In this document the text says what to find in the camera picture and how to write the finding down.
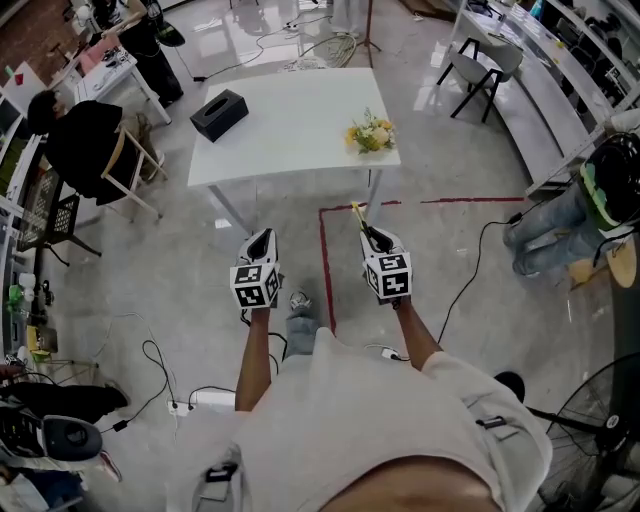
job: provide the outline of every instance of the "jeans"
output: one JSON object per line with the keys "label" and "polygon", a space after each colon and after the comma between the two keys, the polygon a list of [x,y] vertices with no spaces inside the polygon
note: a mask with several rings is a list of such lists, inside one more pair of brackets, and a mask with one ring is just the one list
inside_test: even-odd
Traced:
{"label": "jeans", "polygon": [[318,322],[309,308],[294,309],[287,318],[287,349],[283,359],[289,356],[313,354]]}
{"label": "jeans", "polygon": [[[568,235],[533,250],[526,244],[554,229],[569,229]],[[534,208],[522,221],[505,229],[504,243],[515,250],[513,270],[522,275],[549,270],[585,258],[593,258],[605,240],[587,212],[587,201],[580,186],[574,183],[564,194]],[[603,253],[611,246],[606,244]]]}

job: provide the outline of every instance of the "yellow flower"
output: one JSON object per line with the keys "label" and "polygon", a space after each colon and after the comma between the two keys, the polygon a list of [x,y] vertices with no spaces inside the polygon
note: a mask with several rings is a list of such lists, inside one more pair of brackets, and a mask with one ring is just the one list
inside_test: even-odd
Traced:
{"label": "yellow flower", "polygon": [[373,138],[378,145],[383,146],[389,140],[389,132],[382,127],[378,127],[373,130]]}

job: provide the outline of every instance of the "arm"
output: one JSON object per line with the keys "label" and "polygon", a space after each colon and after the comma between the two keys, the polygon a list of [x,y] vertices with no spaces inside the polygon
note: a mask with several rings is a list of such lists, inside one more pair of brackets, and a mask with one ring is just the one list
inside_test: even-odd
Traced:
{"label": "arm", "polygon": [[242,357],[236,391],[236,411],[251,411],[271,385],[269,365],[269,308],[251,311],[249,338]]}
{"label": "arm", "polygon": [[413,309],[410,297],[402,298],[396,314],[402,328],[404,342],[407,345],[411,366],[421,371],[427,359],[436,352],[441,352],[442,349],[433,339],[424,323],[422,323],[418,313]]}
{"label": "arm", "polygon": [[128,7],[132,11],[133,14],[129,16],[127,19],[121,21],[117,25],[114,25],[109,30],[105,30],[102,33],[102,37],[106,37],[109,34],[119,34],[127,29],[128,25],[135,23],[138,20],[141,20],[147,14],[147,8],[140,0],[129,0]]}

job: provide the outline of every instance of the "white chair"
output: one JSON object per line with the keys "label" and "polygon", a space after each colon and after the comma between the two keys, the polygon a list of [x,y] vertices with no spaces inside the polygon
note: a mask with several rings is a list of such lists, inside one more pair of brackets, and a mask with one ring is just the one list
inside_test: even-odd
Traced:
{"label": "white chair", "polygon": [[[492,45],[484,44],[476,41],[475,39],[467,39],[459,51],[455,51],[454,48],[449,50],[449,60],[451,63],[447,66],[447,69],[438,80],[438,85],[442,84],[445,77],[449,74],[452,68],[469,82],[467,91],[467,97],[460,103],[451,114],[451,117],[456,117],[458,113],[469,103],[469,100],[480,90],[489,89],[489,103],[482,116],[482,122],[487,120],[489,110],[493,104],[493,99],[498,91],[498,85],[500,83],[508,81],[513,73],[522,62],[522,49],[509,42],[500,40],[502,44]],[[464,55],[464,51],[467,49],[470,43],[474,44],[473,58]],[[500,69],[487,69],[478,62],[478,52],[483,53],[487,57],[491,58]]]}
{"label": "white chair", "polygon": [[[153,208],[149,204],[145,203],[142,199],[140,199],[140,197],[138,197],[135,194],[135,192],[136,192],[136,188],[138,187],[138,184],[142,182],[142,179],[140,178],[140,169],[142,168],[142,164],[145,158],[153,164],[153,166],[156,168],[157,171],[162,173],[165,180],[169,179],[169,176],[167,175],[165,170],[160,166],[160,164],[158,164],[158,162],[156,162],[153,158],[151,158],[151,155],[149,155],[149,153],[145,151],[145,149],[133,137],[133,135],[131,135],[126,130],[126,128],[121,126],[119,128],[119,131],[120,133],[118,135],[118,141],[116,142],[116,147],[114,148],[113,153],[111,154],[111,158],[109,159],[109,162],[107,163],[107,166],[105,167],[100,177],[107,180],[114,187],[120,190],[120,192],[122,192],[124,196],[131,199],[132,201],[135,201],[140,206],[142,206],[142,208],[144,208],[145,210],[153,213],[156,217],[158,217],[158,219],[161,219],[162,214],[159,213],[155,208]],[[127,148],[127,144],[133,144],[135,149],[139,151],[138,160],[135,167],[131,169],[131,172],[125,173],[124,176],[119,176],[120,181],[118,181],[110,174],[110,172],[113,169],[116,162],[118,162],[118,160],[122,156],[123,150],[131,149],[131,148]],[[107,208],[115,211],[119,215],[122,215],[118,210],[116,210],[110,205],[110,203],[115,202],[122,198],[123,196],[119,194],[114,196],[113,194],[107,193],[105,195],[101,195],[100,197],[98,197],[96,199],[96,204],[98,206],[105,205],[107,206]]]}

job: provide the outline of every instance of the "person sitting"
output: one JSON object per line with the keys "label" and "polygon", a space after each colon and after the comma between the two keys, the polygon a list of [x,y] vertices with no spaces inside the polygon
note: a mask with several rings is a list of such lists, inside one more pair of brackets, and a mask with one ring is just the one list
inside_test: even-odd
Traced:
{"label": "person sitting", "polygon": [[[105,190],[119,193],[113,186],[106,187],[100,176],[115,149],[120,126],[131,133],[151,158],[160,165],[164,161],[164,155],[156,153],[151,144],[151,123],[147,117],[142,113],[123,115],[122,107],[116,105],[83,101],[67,111],[56,93],[47,90],[31,100],[27,120],[33,133],[49,134],[44,150],[47,160],[70,187],[85,197],[99,197]],[[135,163],[135,152],[129,154],[125,150],[110,174],[118,181],[126,181]],[[154,173],[155,168],[145,159],[140,177],[149,180]]]}
{"label": "person sitting", "polygon": [[[580,163],[576,182],[562,195],[508,225],[504,244],[515,252],[513,270],[532,276],[559,265],[591,258],[612,249],[636,230],[640,221],[640,109],[613,116],[609,135]],[[529,243],[555,229],[569,234],[532,248]]]}

